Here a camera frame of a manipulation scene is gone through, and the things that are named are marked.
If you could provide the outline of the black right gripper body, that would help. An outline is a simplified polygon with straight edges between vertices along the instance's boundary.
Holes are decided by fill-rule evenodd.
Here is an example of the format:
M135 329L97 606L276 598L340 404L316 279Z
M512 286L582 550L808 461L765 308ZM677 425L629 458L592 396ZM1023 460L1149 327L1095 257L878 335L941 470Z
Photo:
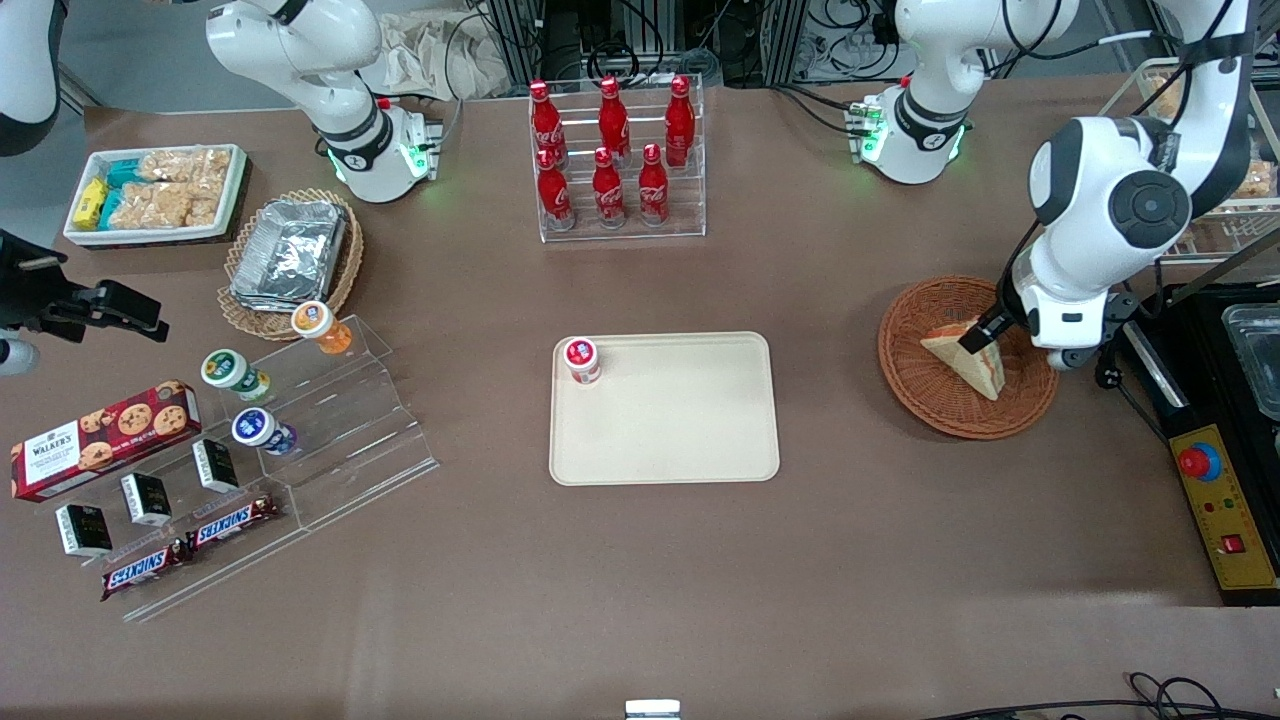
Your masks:
M67 279L63 252L1 232L1 324L52 336L83 336L97 327L86 287Z

